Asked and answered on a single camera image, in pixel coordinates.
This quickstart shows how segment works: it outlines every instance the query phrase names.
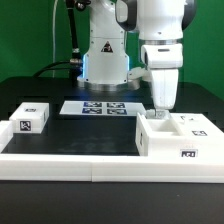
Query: black tabletop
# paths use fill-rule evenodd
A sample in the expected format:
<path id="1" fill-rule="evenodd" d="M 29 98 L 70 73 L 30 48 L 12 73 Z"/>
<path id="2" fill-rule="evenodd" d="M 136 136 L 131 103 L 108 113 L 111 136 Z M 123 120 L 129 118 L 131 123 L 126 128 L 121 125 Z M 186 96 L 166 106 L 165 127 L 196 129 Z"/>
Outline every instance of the black tabletop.
<path id="1" fill-rule="evenodd" d="M 48 102 L 50 117 L 42 134 L 15 134 L 3 153 L 68 155 L 138 155 L 136 117 L 68 116 L 59 112 L 65 100 L 139 102 L 152 109 L 150 88 L 97 92 L 69 79 L 10 78 L 0 84 L 0 120 L 8 120 L 22 102 Z M 206 89 L 180 83 L 173 112 L 203 113 L 224 129 L 224 103 Z"/>
<path id="2" fill-rule="evenodd" d="M 64 100 L 142 102 L 150 90 L 98 93 L 67 79 L 10 78 L 0 84 L 0 120 L 22 102 L 49 102 L 41 135 L 17 134 L 4 153 L 137 155 L 135 118 L 60 116 Z M 173 112 L 203 113 L 224 130 L 224 103 L 206 89 L 180 83 Z M 2 224 L 223 224 L 224 185 L 0 181 Z"/>

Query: label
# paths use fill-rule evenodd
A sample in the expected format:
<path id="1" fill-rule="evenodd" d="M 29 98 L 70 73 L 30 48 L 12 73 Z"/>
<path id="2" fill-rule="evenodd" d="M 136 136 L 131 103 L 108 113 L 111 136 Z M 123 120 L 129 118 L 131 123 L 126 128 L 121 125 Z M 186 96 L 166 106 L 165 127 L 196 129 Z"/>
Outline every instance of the label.
<path id="1" fill-rule="evenodd" d="M 182 149 L 180 152 L 181 152 L 181 157 L 195 158 L 198 156 L 197 149 Z"/>

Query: white cube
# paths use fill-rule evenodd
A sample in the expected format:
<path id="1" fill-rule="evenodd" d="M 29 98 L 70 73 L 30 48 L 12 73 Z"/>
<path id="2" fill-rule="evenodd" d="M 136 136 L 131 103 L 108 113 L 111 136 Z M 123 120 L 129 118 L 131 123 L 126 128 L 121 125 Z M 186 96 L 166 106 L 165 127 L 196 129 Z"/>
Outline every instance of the white cube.
<path id="1" fill-rule="evenodd" d="M 9 118 L 14 133 L 41 133 L 49 117 L 49 103 L 22 103 Z"/>

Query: green wall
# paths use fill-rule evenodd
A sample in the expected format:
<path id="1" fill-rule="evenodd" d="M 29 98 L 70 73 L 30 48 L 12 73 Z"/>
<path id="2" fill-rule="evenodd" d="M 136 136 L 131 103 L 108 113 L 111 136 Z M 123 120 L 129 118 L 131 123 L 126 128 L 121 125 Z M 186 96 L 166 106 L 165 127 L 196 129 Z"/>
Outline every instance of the green wall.
<path id="1" fill-rule="evenodd" d="M 52 62 L 52 11 L 54 0 L 0 1 L 0 81 L 31 76 Z M 203 85 L 224 99 L 223 0 L 198 0 L 197 16 L 184 32 L 184 68 L 180 80 Z M 88 10 L 76 14 L 82 53 L 88 49 Z M 57 60 L 71 55 L 64 0 L 57 10 Z M 128 35 L 131 65 L 139 63 L 137 35 Z"/>

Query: white container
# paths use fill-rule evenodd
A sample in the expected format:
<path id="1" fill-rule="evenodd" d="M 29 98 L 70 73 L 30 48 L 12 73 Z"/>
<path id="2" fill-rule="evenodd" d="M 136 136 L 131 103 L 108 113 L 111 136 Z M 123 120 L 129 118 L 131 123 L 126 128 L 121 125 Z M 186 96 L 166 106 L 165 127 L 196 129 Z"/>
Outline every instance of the white container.
<path id="1" fill-rule="evenodd" d="M 48 103 L 22 103 L 9 118 L 14 133 L 41 133 L 49 117 Z"/>
<path id="2" fill-rule="evenodd" d="M 224 133 L 202 114 L 171 114 L 167 120 L 138 114 L 136 144 L 152 159 L 224 157 Z"/>

